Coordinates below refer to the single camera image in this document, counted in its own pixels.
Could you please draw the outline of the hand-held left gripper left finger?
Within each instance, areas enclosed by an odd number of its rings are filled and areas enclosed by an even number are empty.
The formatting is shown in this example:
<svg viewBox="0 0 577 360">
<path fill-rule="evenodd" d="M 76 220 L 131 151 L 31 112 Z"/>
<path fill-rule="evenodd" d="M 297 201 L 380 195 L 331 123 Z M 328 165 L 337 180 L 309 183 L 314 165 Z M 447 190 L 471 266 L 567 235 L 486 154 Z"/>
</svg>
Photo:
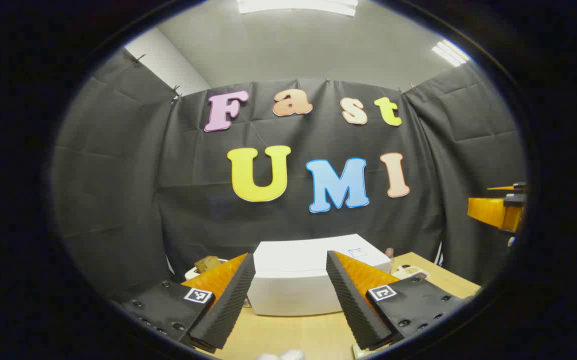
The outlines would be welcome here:
<svg viewBox="0 0 577 360">
<path fill-rule="evenodd" d="M 215 353 L 234 329 L 255 276 L 244 253 L 181 283 L 161 280 L 121 295 L 121 308 L 157 333 Z"/>
</svg>

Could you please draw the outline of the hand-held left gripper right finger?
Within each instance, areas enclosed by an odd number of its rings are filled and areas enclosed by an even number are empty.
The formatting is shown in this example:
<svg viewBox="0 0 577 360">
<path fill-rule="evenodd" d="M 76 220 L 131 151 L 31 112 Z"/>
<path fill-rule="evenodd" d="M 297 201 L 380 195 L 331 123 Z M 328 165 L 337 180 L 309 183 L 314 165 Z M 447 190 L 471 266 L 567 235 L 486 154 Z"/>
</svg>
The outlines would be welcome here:
<svg viewBox="0 0 577 360">
<path fill-rule="evenodd" d="M 397 278 L 339 251 L 327 251 L 326 271 L 362 350 L 377 350 L 414 337 L 467 300 L 425 276 Z"/>
</svg>

